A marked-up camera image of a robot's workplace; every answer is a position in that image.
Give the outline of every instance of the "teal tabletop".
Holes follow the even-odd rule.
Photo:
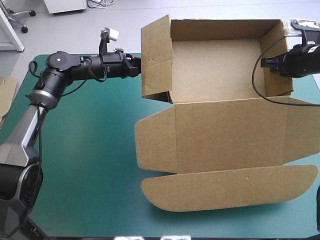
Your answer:
[[[37,56],[39,69],[47,55]],[[2,143],[28,107],[36,83],[27,73],[0,131]],[[69,86],[75,88],[80,82]],[[312,76],[294,80],[292,97],[320,103]],[[300,197],[281,203],[168,212],[148,202],[140,184],[165,175],[137,165],[134,127],[171,104],[141,98],[141,76],[94,80],[61,99],[42,127],[44,182],[32,220],[49,236],[302,238],[317,234],[317,177]],[[320,167],[315,154],[292,162]]]

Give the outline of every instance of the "white table leg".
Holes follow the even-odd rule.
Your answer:
[[[11,24],[9,23],[4,12],[1,9],[0,9],[0,25],[12,43],[12,46],[10,45],[10,43],[0,43],[0,50],[16,49],[18,52],[23,52],[25,47],[23,46],[22,42],[18,38],[16,32],[12,28]]]

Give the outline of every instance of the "robotic arm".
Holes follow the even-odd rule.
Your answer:
[[[28,96],[31,104],[6,142],[0,145],[0,239],[46,238],[27,217],[43,181],[41,154],[34,148],[41,124],[73,81],[104,82],[107,78],[136,77],[141,73],[139,57],[120,48],[107,51],[109,41],[116,41],[118,35],[113,29],[104,28],[99,54],[85,56],[58,51],[47,58],[46,69],[39,76],[31,72],[38,77]]]
[[[293,78],[320,73],[320,22],[294,19],[286,28],[288,37],[302,36],[302,44],[277,56],[262,58],[261,55],[261,67]],[[109,28],[101,31],[98,55],[85,56],[58,51],[47,58],[47,67],[39,76],[31,71],[38,77],[28,96],[31,104],[6,142],[0,145],[0,239],[48,239],[28,218],[43,180],[41,153],[34,148],[37,137],[41,136],[41,123],[48,111],[58,105],[61,97],[69,94],[64,95],[64,91],[73,81],[95,79],[104,82],[107,78],[135,77],[140,74],[140,58],[124,53],[122,49],[107,51],[107,44],[110,40],[116,41],[118,34]],[[317,201],[320,202],[320,190]]]

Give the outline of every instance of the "office chair wheel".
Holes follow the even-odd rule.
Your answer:
[[[25,27],[25,26],[23,26],[23,27],[21,28],[21,32],[22,32],[23,34],[26,34],[26,33],[28,32],[28,28]]]
[[[29,15],[30,15],[31,17],[34,17],[34,16],[36,15],[36,12],[32,10],[31,12],[29,12]]]

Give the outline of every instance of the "brown cardboard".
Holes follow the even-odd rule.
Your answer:
[[[0,122],[11,107],[16,86],[17,80],[14,77],[9,77],[5,81],[5,78],[0,76]]]
[[[277,19],[172,20],[170,28],[164,16],[141,29],[142,97],[173,103],[256,98],[253,66],[284,35]],[[286,51],[282,40],[266,56]],[[269,97],[293,90],[291,78],[260,67],[255,82]]]
[[[280,166],[320,152],[320,109],[262,98],[175,104],[140,120],[135,135],[142,169],[185,174]]]
[[[159,208],[183,212],[275,203],[303,194],[315,166],[283,166],[320,152],[320,109],[270,103],[251,83],[258,57],[285,36],[266,20],[171,20],[141,29],[141,94],[173,103],[135,126],[140,168]],[[265,56],[287,52],[285,39]],[[292,79],[258,66],[259,91],[281,102]]]
[[[141,188],[167,211],[216,210],[294,199],[312,185],[317,172],[313,165],[293,165],[174,174],[147,178]]]

